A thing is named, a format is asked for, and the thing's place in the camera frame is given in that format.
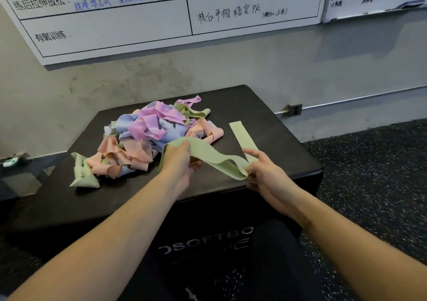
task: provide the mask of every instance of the gray wall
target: gray wall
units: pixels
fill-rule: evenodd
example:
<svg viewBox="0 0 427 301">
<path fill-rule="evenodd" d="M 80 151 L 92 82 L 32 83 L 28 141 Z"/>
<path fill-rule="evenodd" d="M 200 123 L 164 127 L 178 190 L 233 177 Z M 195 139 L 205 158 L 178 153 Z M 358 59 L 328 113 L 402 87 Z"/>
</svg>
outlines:
<svg viewBox="0 0 427 301">
<path fill-rule="evenodd" d="M 427 10 L 41 66 L 0 8 L 0 157 L 66 150 L 97 111 L 249 85 L 274 112 L 427 84 Z M 427 91 L 304 112 L 302 141 L 427 117 Z"/>
</svg>

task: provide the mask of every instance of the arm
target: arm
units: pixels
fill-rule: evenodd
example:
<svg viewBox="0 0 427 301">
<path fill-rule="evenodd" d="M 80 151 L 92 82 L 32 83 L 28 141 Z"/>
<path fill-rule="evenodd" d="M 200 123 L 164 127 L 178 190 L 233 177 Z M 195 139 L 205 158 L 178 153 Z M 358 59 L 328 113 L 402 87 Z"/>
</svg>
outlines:
<svg viewBox="0 0 427 301">
<path fill-rule="evenodd" d="M 38 270 L 8 301 L 115 301 L 131 279 L 163 219 L 188 187 L 188 142 L 168 147 L 154 179 L 104 222 Z"/>
<path fill-rule="evenodd" d="M 249 188 L 307 231 L 362 300 L 425 300 L 427 266 L 360 228 L 299 188 L 263 152 L 244 149 Z"/>
</svg>

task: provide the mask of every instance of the leg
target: leg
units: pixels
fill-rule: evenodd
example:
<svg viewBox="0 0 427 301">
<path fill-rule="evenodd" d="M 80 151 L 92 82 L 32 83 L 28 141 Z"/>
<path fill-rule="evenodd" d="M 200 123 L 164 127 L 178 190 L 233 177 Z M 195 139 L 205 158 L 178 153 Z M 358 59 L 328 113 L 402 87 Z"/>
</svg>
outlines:
<svg viewBox="0 0 427 301">
<path fill-rule="evenodd" d="M 255 228 L 244 300 L 324 300 L 308 259 L 288 228 L 268 220 Z"/>
<path fill-rule="evenodd" d="M 147 251 L 118 301 L 175 301 L 159 265 Z"/>
</svg>

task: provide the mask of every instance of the forearm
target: forearm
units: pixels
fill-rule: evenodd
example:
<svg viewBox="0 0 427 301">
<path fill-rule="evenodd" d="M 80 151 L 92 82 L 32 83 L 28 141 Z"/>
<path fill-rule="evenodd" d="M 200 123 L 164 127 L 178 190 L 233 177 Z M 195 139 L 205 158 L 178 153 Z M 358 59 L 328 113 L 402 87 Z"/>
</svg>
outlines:
<svg viewBox="0 0 427 301">
<path fill-rule="evenodd" d="M 299 222 L 362 300 L 424 300 L 427 266 L 303 195 Z"/>
<path fill-rule="evenodd" d="M 158 175 L 113 215 L 49 261 L 10 300 L 116 300 L 176 200 Z"/>
</svg>

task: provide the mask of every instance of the pile of resistance bands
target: pile of resistance bands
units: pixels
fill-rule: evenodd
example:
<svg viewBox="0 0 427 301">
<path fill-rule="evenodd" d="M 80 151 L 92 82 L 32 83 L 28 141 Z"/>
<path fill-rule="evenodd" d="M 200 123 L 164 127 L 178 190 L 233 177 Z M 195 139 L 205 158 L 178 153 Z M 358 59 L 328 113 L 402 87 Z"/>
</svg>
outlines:
<svg viewBox="0 0 427 301">
<path fill-rule="evenodd" d="M 205 119 L 211 110 L 191 108 L 200 101 L 199 96 L 177 100 L 174 105 L 154 101 L 131 114 L 123 114 L 104 127 L 104 140 L 95 155 L 86 158 L 72 153 L 76 179 L 70 186 L 99 188 L 95 175 L 115 179 L 136 169 L 147 171 L 157 153 L 178 138 L 199 138 L 209 144 L 221 138 L 224 131 Z"/>
</svg>

